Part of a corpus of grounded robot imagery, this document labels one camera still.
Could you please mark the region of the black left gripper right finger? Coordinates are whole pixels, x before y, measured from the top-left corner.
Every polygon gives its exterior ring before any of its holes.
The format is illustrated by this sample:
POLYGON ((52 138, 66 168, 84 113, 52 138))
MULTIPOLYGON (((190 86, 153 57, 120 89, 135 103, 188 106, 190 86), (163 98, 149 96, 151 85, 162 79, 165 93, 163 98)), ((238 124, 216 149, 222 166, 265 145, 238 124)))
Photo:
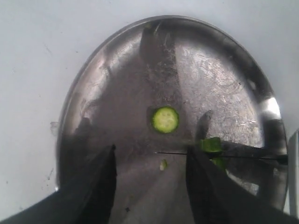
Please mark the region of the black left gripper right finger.
POLYGON ((196 224, 297 224, 231 180, 207 156, 187 147, 186 186, 196 224))

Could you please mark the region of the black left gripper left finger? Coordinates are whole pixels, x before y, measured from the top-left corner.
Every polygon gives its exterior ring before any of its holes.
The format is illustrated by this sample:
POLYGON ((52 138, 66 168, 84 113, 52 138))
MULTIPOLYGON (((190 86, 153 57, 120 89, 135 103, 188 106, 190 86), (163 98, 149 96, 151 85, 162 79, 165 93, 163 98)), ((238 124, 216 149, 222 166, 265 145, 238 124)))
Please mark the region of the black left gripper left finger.
POLYGON ((58 191, 3 224, 107 224, 116 192, 115 145, 99 151, 58 191))

